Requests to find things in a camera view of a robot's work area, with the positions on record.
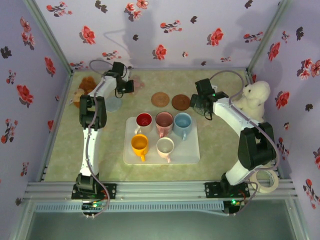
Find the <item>masking tape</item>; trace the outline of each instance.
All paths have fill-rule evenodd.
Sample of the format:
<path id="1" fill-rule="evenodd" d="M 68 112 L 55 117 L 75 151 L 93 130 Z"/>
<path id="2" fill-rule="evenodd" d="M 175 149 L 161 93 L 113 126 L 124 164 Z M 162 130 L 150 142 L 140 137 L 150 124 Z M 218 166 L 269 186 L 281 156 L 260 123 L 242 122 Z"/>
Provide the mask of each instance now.
<path id="1" fill-rule="evenodd" d="M 277 187 L 279 186 L 279 179 L 278 179 L 278 176 L 277 176 L 276 172 L 273 171 L 273 170 L 261 170 L 261 171 L 264 171 L 265 173 L 268 174 L 269 181 L 270 181 L 270 186 L 262 186 L 259 183 L 259 181 L 257 180 L 257 173 L 259 171 L 256 171 L 250 177 L 250 181 L 258 184 L 258 192 L 262 193 L 262 194 L 268 194 L 268 193 L 271 193 L 274 190 L 276 190 Z M 255 184 L 252 184 L 252 187 L 253 187 L 253 189 L 256 189 L 257 186 Z"/>

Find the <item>white teddy bear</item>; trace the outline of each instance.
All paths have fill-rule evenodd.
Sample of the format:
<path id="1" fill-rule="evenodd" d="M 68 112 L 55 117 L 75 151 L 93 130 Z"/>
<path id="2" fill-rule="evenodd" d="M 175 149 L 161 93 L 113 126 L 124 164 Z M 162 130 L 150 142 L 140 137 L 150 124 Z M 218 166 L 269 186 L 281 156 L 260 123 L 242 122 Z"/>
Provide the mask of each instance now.
<path id="1" fill-rule="evenodd" d="M 234 101 L 234 105 L 241 109 L 248 117 L 263 123 L 265 101 L 270 95 L 270 86 L 266 81 L 257 81 L 243 88 L 242 97 Z"/>

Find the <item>white tray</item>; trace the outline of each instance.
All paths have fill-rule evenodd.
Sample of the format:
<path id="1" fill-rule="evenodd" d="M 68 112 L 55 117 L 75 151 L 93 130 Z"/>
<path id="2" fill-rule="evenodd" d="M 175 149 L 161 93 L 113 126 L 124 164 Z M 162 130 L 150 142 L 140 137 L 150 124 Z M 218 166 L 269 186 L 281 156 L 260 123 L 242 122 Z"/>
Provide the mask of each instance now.
<path id="1" fill-rule="evenodd" d="M 155 117 L 153 118 L 152 131 L 146 134 L 149 140 L 149 151 L 145 155 L 145 162 L 141 161 L 141 157 L 135 155 L 131 147 L 131 139 L 135 136 L 135 129 L 137 128 L 136 118 L 129 117 L 125 125 L 125 137 L 124 137 L 124 149 L 123 149 L 123 161 L 126 164 L 196 164 L 200 160 L 199 142 L 197 123 L 192 118 L 192 130 L 188 134 L 185 141 L 177 136 L 174 132 L 170 133 L 167 137 L 174 142 L 174 150 L 170 154 L 171 163 L 168 163 L 165 158 L 161 158 L 157 153 L 157 141 L 160 139 L 157 134 Z"/>

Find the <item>round coaster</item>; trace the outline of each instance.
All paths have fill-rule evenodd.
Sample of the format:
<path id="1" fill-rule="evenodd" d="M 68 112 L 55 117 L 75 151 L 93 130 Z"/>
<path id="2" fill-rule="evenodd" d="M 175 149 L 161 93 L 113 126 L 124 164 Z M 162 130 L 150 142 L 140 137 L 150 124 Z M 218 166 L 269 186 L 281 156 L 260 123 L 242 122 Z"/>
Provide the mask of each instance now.
<path id="1" fill-rule="evenodd" d="M 105 109 L 112 113 L 119 110 L 122 106 L 122 100 L 115 96 L 109 97 L 105 100 Z"/>
<path id="2" fill-rule="evenodd" d="M 169 102 L 170 102 L 170 98 L 168 94 L 164 92 L 156 92 L 151 97 L 151 103 L 159 108 L 163 108 L 167 106 Z"/>
<path id="3" fill-rule="evenodd" d="M 171 104 L 175 109 L 184 111 L 190 107 L 190 98 L 183 94 L 175 95 L 172 98 Z"/>

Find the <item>blue mug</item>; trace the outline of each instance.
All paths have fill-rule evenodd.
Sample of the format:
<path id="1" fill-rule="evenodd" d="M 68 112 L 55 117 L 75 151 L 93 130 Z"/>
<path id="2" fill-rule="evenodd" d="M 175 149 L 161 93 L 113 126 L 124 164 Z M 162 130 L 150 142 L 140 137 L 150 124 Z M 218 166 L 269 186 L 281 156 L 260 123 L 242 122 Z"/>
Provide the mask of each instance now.
<path id="1" fill-rule="evenodd" d="M 178 113 L 173 120 L 173 132 L 180 136 L 182 140 L 187 139 L 187 135 L 192 129 L 192 118 L 185 112 Z"/>

